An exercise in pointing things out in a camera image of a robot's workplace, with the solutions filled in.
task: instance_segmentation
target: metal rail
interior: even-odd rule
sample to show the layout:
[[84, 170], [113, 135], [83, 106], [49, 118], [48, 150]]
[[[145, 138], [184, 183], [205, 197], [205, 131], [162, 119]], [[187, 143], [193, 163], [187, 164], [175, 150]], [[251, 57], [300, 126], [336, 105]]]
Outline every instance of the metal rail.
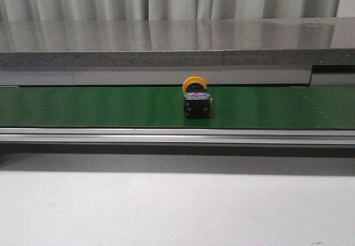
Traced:
[[355, 130], [0, 128], [0, 142], [308, 144], [355, 146]]

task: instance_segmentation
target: white floor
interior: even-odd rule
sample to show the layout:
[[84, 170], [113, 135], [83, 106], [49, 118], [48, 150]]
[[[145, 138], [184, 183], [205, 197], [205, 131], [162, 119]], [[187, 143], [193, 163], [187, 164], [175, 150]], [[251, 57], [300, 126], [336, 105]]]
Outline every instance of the white floor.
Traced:
[[355, 245], [355, 177], [5, 169], [0, 245]]

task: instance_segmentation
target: granite countertop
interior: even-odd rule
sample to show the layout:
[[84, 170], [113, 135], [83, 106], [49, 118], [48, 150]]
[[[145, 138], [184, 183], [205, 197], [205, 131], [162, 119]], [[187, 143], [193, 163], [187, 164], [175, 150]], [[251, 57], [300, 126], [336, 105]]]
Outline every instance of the granite countertop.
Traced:
[[355, 64], [355, 18], [0, 22], [0, 67]]

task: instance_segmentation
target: green belt surface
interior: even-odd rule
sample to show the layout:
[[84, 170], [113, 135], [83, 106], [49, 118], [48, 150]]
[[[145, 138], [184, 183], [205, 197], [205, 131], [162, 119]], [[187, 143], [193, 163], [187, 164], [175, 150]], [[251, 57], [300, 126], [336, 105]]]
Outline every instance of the green belt surface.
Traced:
[[209, 87], [186, 119], [181, 87], [2, 87], [1, 127], [355, 129], [353, 87]]

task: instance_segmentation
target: white table surface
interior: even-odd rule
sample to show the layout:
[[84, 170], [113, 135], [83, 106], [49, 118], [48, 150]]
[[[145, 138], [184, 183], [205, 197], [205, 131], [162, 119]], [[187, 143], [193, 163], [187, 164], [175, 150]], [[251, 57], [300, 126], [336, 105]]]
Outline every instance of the white table surface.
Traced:
[[[163, 168], [187, 160], [173, 155], [12, 153], [2, 158], [1, 246], [355, 245], [355, 177], [313, 173], [333, 167], [349, 172], [352, 158], [220, 158], [225, 167], [269, 165], [269, 174], [253, 175], [172, 173]], [[195, 160], [186, 165], [204, 160], [190, 158]], [[140, 162], [132, 165], [155, 164], [161, 172], [79, 169], [79, 163], [85, 167], [98, 159], [97, 167]], [[205, 157], [207, 164], [212, 159], [218, 157]], [[48, 164], [61, 168], [48, 169]], [[295, 164], [306, 172], [273, 175], [270, 168]]]

